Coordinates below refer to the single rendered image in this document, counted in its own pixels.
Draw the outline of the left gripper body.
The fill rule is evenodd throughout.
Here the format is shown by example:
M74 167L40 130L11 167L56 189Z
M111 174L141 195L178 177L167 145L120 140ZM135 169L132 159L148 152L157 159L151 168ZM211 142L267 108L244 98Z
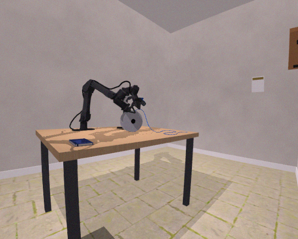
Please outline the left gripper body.
M135 99L136 98L136 99ZM134 95L134 98L132 98L133 102L132 105L134 104L134 102L141 102L143 100L143 98L138 98L137 95ZM134 106L134 105L133 105Z

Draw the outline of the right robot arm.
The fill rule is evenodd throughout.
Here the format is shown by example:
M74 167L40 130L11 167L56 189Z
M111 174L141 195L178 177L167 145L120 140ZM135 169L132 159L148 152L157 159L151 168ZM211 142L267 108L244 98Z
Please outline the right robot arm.
M113 100L113 103L115 103L116 105L120 105L122 100L127 95L127 93L125 91L123 91L122 89L119 89L119 91L117 93L115 93L91 79L83 85L82 89L84 92L84 101L83 101L82 113L81 113L80 119L79 119L80 129L79 130L72 129L72 131L95 130L94 128L87 128L87 121L89 121L91 118L91 114L90 114L91 96L95 89L98 90L99 92L103 93L106 97Z

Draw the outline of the grey disc with black centre hole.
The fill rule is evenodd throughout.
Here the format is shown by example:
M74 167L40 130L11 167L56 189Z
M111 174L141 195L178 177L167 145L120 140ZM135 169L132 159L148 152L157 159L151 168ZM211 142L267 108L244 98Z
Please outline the grey disc with black centre hole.
M141 128L143 124L143 118L141 114L137 111L135 114L130 112L124 112L120 118L120 124L124 130L135 132Z

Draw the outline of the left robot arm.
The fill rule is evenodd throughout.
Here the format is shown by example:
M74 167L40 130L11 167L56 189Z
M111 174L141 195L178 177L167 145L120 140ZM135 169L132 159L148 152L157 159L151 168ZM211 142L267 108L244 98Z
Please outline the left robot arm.
M130 93L129 93L129 87L128 88L122 88L122 90L125 91L126 93L128 92L126 96L129 96L130 95ZM130 87L130 91L131 91L131 94L132 95L137 95L137 93L139 91L139 87L137 85L134 85L134 89L133 89L133 87ZM145 106L146 103L142 100L141 101L141 105Z

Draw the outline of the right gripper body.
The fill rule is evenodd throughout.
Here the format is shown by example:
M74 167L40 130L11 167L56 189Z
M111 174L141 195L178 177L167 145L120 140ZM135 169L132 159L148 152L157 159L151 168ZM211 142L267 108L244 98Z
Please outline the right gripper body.
M132 96L132 95L130 95L130 96ZM126 102L126 99L127 99L128 97L130 97L130 96L126 96L125 99L124 99L124 101L122 101L122 102L120 103L120 105L119 105L120 108L123 108L123 109L121 109L121 110L124 110L125 112L128 112L129 109L131 108L131 107L129 107L130 104ZM127 107L129 107L129 108L127 108Z

